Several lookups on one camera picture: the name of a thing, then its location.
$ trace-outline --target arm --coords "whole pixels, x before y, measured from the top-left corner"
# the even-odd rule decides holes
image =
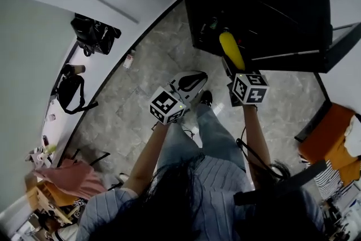
[[[140,153],[129,179],[124,183],[123,188],[129,188],[140,195],[152,180],[160,151],[167,135],[169,125],[158,123],[149,141]]]
[[[270,153],[267,148],[265,138],[262,133],[261,126],[258,121],[257,110],[253,106],[243,106],[244,121],[247,131],[247,145],[252,148],[256,154],[265,162],[266,165],[271,164]],[[256,189],[260,188],[260,184],[257,181],[257,171],[254,169],[251,163],[263,168],[263,165],[253,156],[251,152],[248,152],[248,159],[250,161],[249,169],[250,174]]]

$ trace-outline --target yellow object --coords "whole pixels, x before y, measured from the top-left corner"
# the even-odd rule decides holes
[[[219,36],[219,41],[224,53],[231,59],[236,68],[245,71],[246,67],[233,35],[229,32],[223,32]]]
[[[47,154],[54,153],[55,150],[56,150],[56,145],[54,145],[54,144],[50,144],[45,147],[45,153],[47,153]]]

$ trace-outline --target striped shirt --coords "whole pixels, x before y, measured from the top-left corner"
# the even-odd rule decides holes
[[[246,214],[252,214],[253,206],[235,206],[233,195],[252,189],[246,173],[230,161],[206,156],[195,174],[202,184],[203,194],[194,223],[194,228],[201,230],[198,240],[240,240],[233,224],[245,219]],[[112,221],[123,203],[136,197],[129,189],[112,190],[93,197],[81,218],[76,241],[88,240],[99,224]],[[321,230],[322,214],[316,204],[311,206],[310,214]]]

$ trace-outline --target yellow handle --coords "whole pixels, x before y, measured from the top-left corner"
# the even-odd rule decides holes
[[[231,59],[236,68],[245,71],[246,67],[233,35],[229,32],[223,32],[219,36],[219,41],[221,42],[224,53]]]

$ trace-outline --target tile floor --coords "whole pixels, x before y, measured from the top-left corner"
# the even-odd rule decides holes
[[[130,173],[151,135],[156,122],[148,112],[147,101],[159,86],[165,86],[180,71],[196,69],[208,74],[205,85],[213,93],[214,109],[228,131],[240,137],[244,127],[241,108],[232,108],[226,84],[229,83],[218,56],[194,49],[182,2],[161,20],[136,47],[129,70],[120,66],[110,78],[76,131],[70,149],[82,148],[84,156],[111,155],[100,162],[104,172]],[[294,136],[305,126],[324,101],[312,73],[263,72],[270,84],[267,100],[259,107],[259,119],[274,160],[285,162],[292,173],[303,169]],[[184,127],[197,131],[195,115],[184,117]],[[320,200],[315,185],[307,184]]]

